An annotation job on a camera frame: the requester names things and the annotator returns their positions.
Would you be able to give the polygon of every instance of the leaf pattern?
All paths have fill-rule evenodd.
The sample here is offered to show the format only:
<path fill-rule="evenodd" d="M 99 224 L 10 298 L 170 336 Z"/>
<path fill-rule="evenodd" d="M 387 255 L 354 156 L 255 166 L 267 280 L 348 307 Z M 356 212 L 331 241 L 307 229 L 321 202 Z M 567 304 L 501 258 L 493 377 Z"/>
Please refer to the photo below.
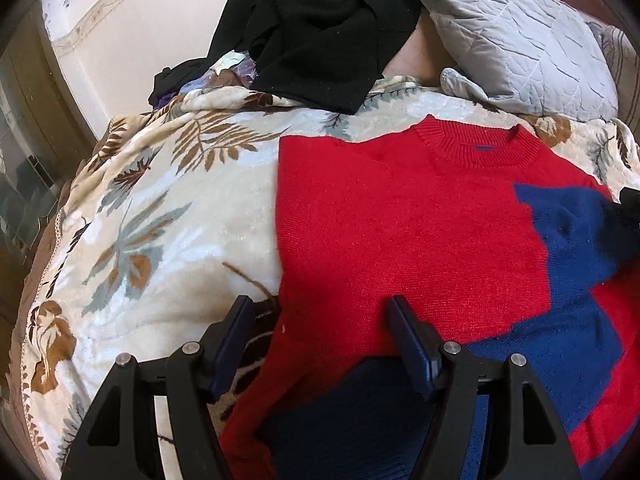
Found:
<path fill-rule="evenodd" d="M 622 133 L 622 130 L 618 123 L 616 123 L 616 140 L 618 141 L 618 152 L 620 153 L 622 164 L 624 164 L 625 167 L 630 170 L 631 164 L 629 164 L 629 153 L 628 148 L 626 147 L 625 136 Z"/>
<path fill-rule="evenodd" d="M 264 359 L 268 354 L 273 330 L 280 314 L 278 298 L 261 301 L 255 305 L 255 319 L 249 340 L 244 347 L 238 370 L 234 376 L 232 387 L 219 401 L 214 410 L 213 423 L 217 431 L 221 431 L 224 423 L 231 416 L 236 401 L 256 378 Z"/>
<path fill-rule="evenodd" d="M 561 116 L 535 117 L 520 114 L 520 118 L 533 126 L 536 136 L 548 147 L 567 142 L 571 137 L 571 121 Z"/>
<path fill-rule="evenodd" d="M 76 245 L 78 244 L 78 242 L 80 241 L 80 238 L 82 237 L 82 235 L 84 234 L 84 232 L 89 228 L 89 225 L 91 225 L 91 222 L 85 224 L 84 227 L 81 227 L 78 229 L 78 231 L 76 231 L 74 233 L 73 238 L 71 239 L 71 243 L 69 244 L 69 249 L 66 252 L 66 256 L 65 259 L 62 261 L 62 263 L 60 264 L 60 266 L 58 267 L 58 272 L 56 272 L 56 275 L 53 277 L 53 280 L 51 280 L 51 283 L 49 283 L 49 290 L 47 291 L 47 295 L 46 298 L 49 299 L 51 296 L 53 296 L 53 289 L 56 286 L 56 282 L 58 281 L 58 278 L 60 276 L 60 272 L 62 272 L 62 267 L 65 266 L 66 263 L 66 259 L 69 256 L 69 254 L 71 253 L 71 251 L 74 250 L 74 248 L 76 247 Z"/>
<path fill-rule="evenodd" d="M 419 91 L 423 88 L 419 86 L 412 86 L 405 88 L 404 83 L 399 83 L 400 88 L 395 88 L 394 85 L 388 86 L 388 90 L 375 94 L 370 94 L 364 99 L 362 106 L 356 112 L 356 115 L 360 115 L 370 110 L 378 110 L 382 103 L 391 103 L 396 99 L 403 99 Z M 351 140 L 351 135 L 348 134 L 349 120 L 351 116 L 339 113 L 330 113 L 327 118 L 322 122 L 322 129 L 325 134 L 331 137 L 335 137 L 340 140 Z"/>
<path fill-rule="evenodd" d="M 158 108 L 158 110 L 155 110 L 149 114 L 149 124 L 151 124 L 156 119 L 162 117 L 163 115 L 166 116 L 164 118 L 163 123 L 171 120 L 172 116 L 169 113 L 171 111 L 171 108 L 173 108 L 174 105 L 181 103 L 182 101 L 184 101 L 183 94 L 178 94 L 177 96 L 174 96 L 173 98 L 171 98 L 171 100 L 167 104 L 165 104 L 162 108 Z"/>
<path fill-rule="evenodd" d="M 273 99 L 270 94 L 263 95 Z M 241 150 L 257 152 L 256 143 L 277 139 L 284 133 L 262 134 L 242 124 L 226 122 L 231 115 L 219 111 L 204 112 L 183 127 L 172 157 L 172 164 L 179 161 L 178 173 L 193 171 L 202 163 L 205 171 L 209 171 L 216 160 L 222 164 L 238 160 Z"/>
<path fill-rule="evenodd" d="M 601 184 L 607 183 L 607 170 L 613 164 L 613 157 L 609 151 L 609 141 L 604 129 L 599 130 L 587 147 L 587 156 L 593 163 L 593 175 Z"/>
<path fill-rule="evenodd" d="M 36 363 L 31 390 L 43 395 L 58 386 L 56 365 L 70 360 L 76 350 L 76 338 L 61 314 L 59 304 L 47 300 L 40 305 L 36 316 L 36 344 L 42 357 Z"/>
<path fill-rule="evenodd" d="M 152 150 L 145 148 L 140 152 L 131 164 L 124 168 L 107 186 L 107 191 L 102 198 L 98 213 L 109 206 L 107 216 L 119 208 L 131 193 L 133 187 L 139 182 L 143 175 L 151 168 L 160 148 Z"/>
<path fill-rule="evenodd" d="M 152 213 L 162 205 L 167 193 L 165 191 L 126 224 L 121 225 L 116 241 L 100 254 L 83 284 L 86 285 L 89 280 L 103 272 L 109 264 L 111 264 L 111 270 L 95 289 L 91 302 L 82 310 L 83 316 L 103 310 L 116 290 L 123 284 L 125 296 L 129 299 L 137 300 L 145 291 L 151 275 L 162 260 L 162 246 L 149 244 L 158 240 L 165 233 L 166 228 L 191 206 L 189 203 L 184 207 L 173 209 L 142 227 Z"/>
<path fill-rule="evenodd" d="M 500 108 L 498 108 L 496 105 L 487 102 L 487 101 L 476 101 L 475 99 L 471 99 L 474 102 L 475 106 L 479 106 L 481 108 L 484 108 L 484 110 L 486 110 L 487 112 L 491 112 L 492 114 L 499 114 L 501 112 Z"/>
<path fill-rule="evenodd" d="M 56 455 L 56 463 L 60 466 L 60 469 L 65 465 L 71 443 L 78 434 L 80 425 L 86 415 L 86 407 L 84 406 L 81 397 L 75 392 L 71 397 L 71 405 L 68 407 L 67 413 L 68 416 L 65 417 L 63 421 L 64 427 L 62 428 L 61 442 L 58 446 L 58 453 Z"/>
<path fill-rule="evenodd" d="M 107 141 L 101 147 L 97 156 L 89 164 L 89 169 L 95 171 L 101 167 L 107 160 L 120 151 L 124 144 L 123 133 L 127 131 L 127 118 L 112 119 L 107 126 Z"/>
<path fill-rule="evenodd" d="M 241 110 L 262 111 L 265 115 L 275 114 L 283 111 L 281 106 L 273 104 L 273 95 L 264 92 L 251 92 L 242 103 Z"/>

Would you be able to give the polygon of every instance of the gray quilted pillow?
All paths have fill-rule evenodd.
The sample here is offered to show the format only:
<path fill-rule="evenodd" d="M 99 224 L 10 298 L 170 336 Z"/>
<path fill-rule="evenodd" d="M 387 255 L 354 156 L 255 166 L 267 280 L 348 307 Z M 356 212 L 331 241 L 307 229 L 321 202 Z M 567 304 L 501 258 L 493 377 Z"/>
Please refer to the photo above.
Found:
<path fill-rule="evenodd" d="M 465 76 L 445 92 L 511 113 L 588 121 L 618 112 L 616 87 L 589 27 L 558 0 L 422 0 Z"/>

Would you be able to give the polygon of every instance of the sweater collar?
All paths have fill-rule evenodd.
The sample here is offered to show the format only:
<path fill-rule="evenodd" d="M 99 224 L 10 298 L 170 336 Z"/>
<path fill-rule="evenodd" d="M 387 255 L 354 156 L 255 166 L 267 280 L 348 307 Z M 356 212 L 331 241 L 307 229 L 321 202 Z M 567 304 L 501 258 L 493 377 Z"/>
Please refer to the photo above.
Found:
<path fill-rule="evenodd" d="M 542 145 L 520 124 L 504 130 L 441 121 L 428 115 L 415 129 L 429 148 L 467 168 L 526 166 Z"/>

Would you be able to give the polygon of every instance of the brown leaf print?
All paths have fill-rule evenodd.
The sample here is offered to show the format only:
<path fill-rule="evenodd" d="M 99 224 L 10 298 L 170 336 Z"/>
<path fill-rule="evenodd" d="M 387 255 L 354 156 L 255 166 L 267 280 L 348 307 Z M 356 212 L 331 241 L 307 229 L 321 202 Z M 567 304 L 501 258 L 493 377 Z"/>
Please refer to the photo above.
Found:
<path fill-rule="evenodd" d="M 198 150 L 202 150 L 202 146 L 199 144 L 194 144 L 180 161 L 180 164 L 178 164 L 178 171 L 182 171 L 182 169 L 195 158 Z"/>
<path fill-rule="evenodd" d="M 151 163 L 159 153 L 161 146 L 152 150 L 146 147 L 131 164 L 123 168 L 120 173 L 110 181 L 107 191 L 102 198 L 98 213 L 107 208 L 107 216 L 118 209 L 129 196 L 133 187 L 151 169 Z"/>
<path fill-rule="evenodd" d="M 273 101 L 270 94 L 264 95 Z M 257 152 L 256 143 L 273 140 L 283 134 L 255 132 L 242 124 L 226 122 L 230 117 L 231 114 L 224 112 L 203 112 L 184 127 L 172 156 L 172 163 L 180 159 L 178 172 L 193 171 L 203 162 L 205 171 L 209 171 L 216 160 L 222 164 L 238 160 L 241 150 Z"/>
<path fill-rule="evenodd" d="M 258 283 L 249 279 L 237 267 L 227 262 L 222 264 L 251 283 Z M 221 402 L 217 403 L 216 409 L 211 412 L 216 430 L 218 428 L 220 428 L 220 431 L 222 430 L 224 422 L 231 416 L 236 400 L 238 400 L 237 392 L 245 390 L 255 379 L 262 367 L 262 360 L 269 351 L 273 330 L 280 315 L 280 305 L 278 304 L 278 298 L 271 296 L 268 290 L 266 293 L 269 299 L 255 304 L 255 319 L 250 332 L 250 340 L 244 347 L 231 391 L 220 399 Z"/>
<path fill-rule="evenodd" d="M 144 243 L 144 242 L 150 242 L 152 240 L 155 240 L 156 238 L 158 238 L 164 232 L 162 229 L 165 226 L 169 225 L 171 222 L 173 222 L 173 219 L 165 218 L 161 222 L 158 222 L 157 224 L 153 225 L 153 227 L 151 227 L 145 233 L 141 234 L 139 237 L 134 238 L 130 242 L 127 242 L 125 247 L 131 247 L 131 246 L 135 246 L 135 245 L 138 245 L 138 244 L 141 244 L 141 243 Z"/>
<path fill-rule="evenodd" d="M 564 117 L 534 117 L 525 114 L 520 117 L 533 126 L 537 137 L 550 148 L 560 142 L 567 142 L 571 137 L 571 121 Z"/>
<path fill-rule="evenodd" d="M 631 164 L 629 164 L 629 152 L 625 143 L 625 136 L 622 133 L 620 126 L 616 124 L 616 140 L 618 141 L 618 153 L 620 154 L 620 158 L 622 159 L 622 164 L 625 165 L 627 169 L 631 169 Z"/>
<path fill-rule="evenodd" d="M 244 98 L 243 110 L 261 110 L 273 106 L 273 95 L 264 92 L 252 92 Z"/>
<path fill-rule="evenodd" d="M 184 100 L 184 95 L 183 94 L 178 94 L 177 96 L 174 96 L 162 108 L 158 108 L 158 110 L 155 110 L 155 111 L 153 111 L 153 112 L 151 112 L 149 114 L 149 123 L 151 124 L 156 119 L 158 119 L 158 118 L 162 117 L 163 115 L 167 114 L 169 111 L 171 111 L 171 108 L 173 108 L 174 105 L 176 105 L 178 103 L 181 103 L 183 100 Z"/>
<path fill-rule="evenodd" d="M 132 254 L 129 256 L 129 262 L 129 282 L 140 290 L 151 277 L 151 261 L 144 254 Z"/>
<path fill-rule="evenodd" d="M 204 170 L 209 171 L 213 166 L 213 162 L 216 160 L 216 150 L 209 150 L 207 153 L 207 160 L 204 162 Z"/>
<path fill-rule="evenodd" d="M 71 251 L 73 251 L 76 248 L 76 245 L 78 245 L 78 242 L 80 241 L 80 238 L 82 237 L 84 232 L 89 228 L 89 225 L 91 225 L 91 222 L 85 224 L 84 227 L 79 228 L 78 231 L 76 231 L 74 233 L 74 237 L 71 239 L 71 243 L 69 244 L 69 248 L 68 248 L 68 250 L 66 252 L 65 259 L 62 261 L 62 263 L 58 267 L 58 271 L 56 272 L 56 275 L 51 280 L 51 283 L 49 283 L 49 290 L 47 291 L 47 295 L 46 295 L 47 299 L 49 299 L 51 296 L 53 296 L 53 290 L 54 290 L 54 288 L 56 286 L 56 283 L 58 282 L 58 278 L 60 277 L 60 272 L 62 272 L 62 269 L 63 269 L 63 267 L 64 267 L 64 265 L 66 263 L 66 259 L 68 258 L 68 256 L 71 253 Z M 32 318 L 31 319 L 31 328 L 30 328 L 29 339 L 31 339 L 31 335 L 33 333 L 34 323 L 35 323 L 35 319 Z"/>
<path fill-rule="evenodd" d="M 36 333 L 42 358 L 31 378 L 31 390 L 42 395 L 58 386 L 56 366 L 70 360 L 76 350 L 76 338 L 68 322 L 58 317 L 61 314 L 59 304 L 51 300 L 43 302 L 38 309 Z"/>
<path fill-rule="evenodd" d="M 98 257 L 94 266 L 100 266 L 106 261 L 110 260 L 111 257 L 113 256 L 113 251 L 115 251 L 115 247 L 112 244 L 102 252 L 102 254 Z"/>
<path fill-rule="evenodd" d="M 113 267 L 113 269 L 111 269 L 111 272 L 107 276 L 107 283 L 109 283 L 109 286 L 115 283 L 115 281 L 118 279 L 118 275 L 119 275 L 118 267 Z"/>
<path fill-rule="evenodd" d="M 142 160 L 136 161 L 136 167 L 131 170 L 125 170 L 117 177 L 113 179 L 113 183 L 119 186 L 121 190 L 131 190 L 136 183 L 142 178 L 146 170 L 151 167 L 151 162 L 154 160 L 158 152 L 153 152 L 149 158 L 142 158 Z"/>
<path fill-rule="evenodd" d="M 118 153 L 118 150 L 123 145 L 122 135 L 120 132 L 126 130 L 126 128 L 119 126 L 120 124 L 124 124 L 124 119 L 114 122 L 113 120 L 107 126 L 107 141 L 101 147 L 97 156 L 94 160 L 91 161 L 89 169 L 91 171 L 95 171 L 101 167 L 107 160 L 109 160 L 113 155 Z"/>
<path fill-rule="evenodd" d="M 475 105 L 481 106 L 482 108 L 484 108 L 488 112 L 492 112 L 494 114 L 499 114 L 501 112 L 500 108 L 498 108 L 496 105 L 491 104 L 489 102 L 476 101 L 476 100 L 472 100 L 472 101 L 474 102 Z"/>

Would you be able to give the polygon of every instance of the metal screw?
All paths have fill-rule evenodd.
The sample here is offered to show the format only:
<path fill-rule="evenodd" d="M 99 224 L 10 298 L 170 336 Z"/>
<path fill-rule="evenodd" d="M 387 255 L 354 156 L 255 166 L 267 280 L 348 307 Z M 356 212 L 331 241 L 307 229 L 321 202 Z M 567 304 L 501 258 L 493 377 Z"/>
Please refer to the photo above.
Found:
<path fill-rule="evenodd" d="M 511 354 L 511 362 L 516 366 L 524 366 L 527 364 L 527 358 L 522 354 Z"/>
<path fill-rule="evenodd" d="M 116 356 L 116 364 L 118 366 L 124 366 L 129 361 L 131 361 L 131 354 L 128 352 L 123 352 L 122 354 L 118 354 Z"/>
<path fill-rule="evenodd" d="M 200 343 L 197 343 L 196 341 L 189 341 L 182 345 L 182 351 L 187 355 L 197 354 L 199 350 Z"/>
<path fill-rule="evenodd" d="M 442 345 L 442 347 L 447 354 L 453 355 L 459 354 L 462 350 L 462 347 L 455 341 L 447 341 L 446 343 L 444 343 L 444 345 Z"/>

